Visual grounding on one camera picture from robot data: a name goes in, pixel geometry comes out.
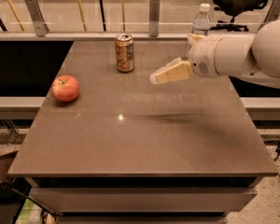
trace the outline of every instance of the apple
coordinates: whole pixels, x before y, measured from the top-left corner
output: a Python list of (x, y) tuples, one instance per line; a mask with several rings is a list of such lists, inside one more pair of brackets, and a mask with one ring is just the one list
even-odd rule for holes
[(51, 86), (51, 93), (59, 101), (71, 102), (78, 97), (78, 82), (68, 75), (56, 77)]

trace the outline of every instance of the wooden stick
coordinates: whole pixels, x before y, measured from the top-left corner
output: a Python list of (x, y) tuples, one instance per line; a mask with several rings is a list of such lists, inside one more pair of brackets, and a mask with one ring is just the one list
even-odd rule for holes
[(124, 0), (121, 0), (121, 11), (122, 11), (123, 32), (125, 32)]
[(13, 5), (13, 3), (12, 3), (11, 0), (7, 0), (7, 1), (8, 1), (8, 3), (9, 3), (9, 6), (10, 6), (10, 8), (11, 8), (13, 14), (15, 15), (15, 17), (16, 17), (16, 19), (17, 19), (19, 25), (20, 25), (20, 27), (21, 27), (21, 30), (24, 31), (25, 29), (24, 29), (24, 27), (23, 27), (23, 25), (22, 25), (22, 22), (21, 22), (19, 13), (17, 12), (17, 9), (14, 7), (14, 5)]
[(85, 23), (85, 20), (84, 20), (84, 13), (83, 13), (83, 9), (82, 9), (81, 0), (77, 0), (77, 4), (78, 4), (78, 9), (80, 10), (80, 15), (81, 15), (81, 19), (82, 19), (82, 22), (83, 22), (84, 31), (86, 32), (87, 27), (86, 27), (86, 23)]

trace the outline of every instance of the floor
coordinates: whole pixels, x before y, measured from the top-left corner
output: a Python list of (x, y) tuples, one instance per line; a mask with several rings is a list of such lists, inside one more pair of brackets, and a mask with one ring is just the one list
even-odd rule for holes
[[(27, 7), (23, 0), (12, 0), (19, 11), (24, 32), (34, 30)], [(37, 0), (44, 19), (52, 32), (83, 32), (77, 0)], [(99, 0), (81, 0), (85, 15), (87, 32), (102, 32), (102, 18)], [(148, 28), (148, 0), (125, 0), (126, 31), (146, 32)], [(187, 33), (190, 23), (197, 13), (199, 4), (212, 0), (162, 0), (161, 3), (161, 32)], [(269, 5), (263, 10), (246, 12), (236, 21), (249, 25), (251, 31), (256, 31), (263, 22)], [(106, 30), (117, 32), (122, 30), (122, 6), (120, 0), (105, 0)], [(0, 16), (9, 32), (21, 32), (21, 27), (15, 19), (7, 0), (0, 0)], [(211, 20), (227, 21), (229, 17), (211, 9)], [(19, 129), (20, 135), (14, 144), (6, 129), (0, 128), (0, 155), (21, 148), (21, 142), (29, 129)], [(280, 140), (280, 127), (277, 129), (259, 129), (259, 134), (266, 144), (272, 159), (276, 157), (276, 145)], [(280, 157), (275, 162), (280, 172)], [(266, 177), (257, 186), (258, 195), (241, 212), (228, 215), (230, 224), (280, 224), (280, 175)]]

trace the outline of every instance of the office chair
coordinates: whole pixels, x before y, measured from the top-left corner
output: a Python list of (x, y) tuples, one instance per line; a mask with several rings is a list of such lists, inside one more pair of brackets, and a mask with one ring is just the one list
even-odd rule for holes
[(234, 19), (238, 15), (246, 11), (254, 9), (263, 9), (266, 7), (269, 0), (213, 0), (217, 5), (215, 10), (223, 11), (226, 15), (232, 16), (230, 23), (218, 21), (218, 25), (212, 27), (211, 30), (227, 29), (228, 31), (248, 31), (246, 25), (234, 24)]

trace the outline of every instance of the can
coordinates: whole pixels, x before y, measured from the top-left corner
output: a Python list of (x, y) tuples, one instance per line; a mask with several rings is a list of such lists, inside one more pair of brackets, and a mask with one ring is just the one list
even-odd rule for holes
[(118, 34), (115, 39), (117, 67), (120, 72), (134, 69), (133, 38), (130, 34)]

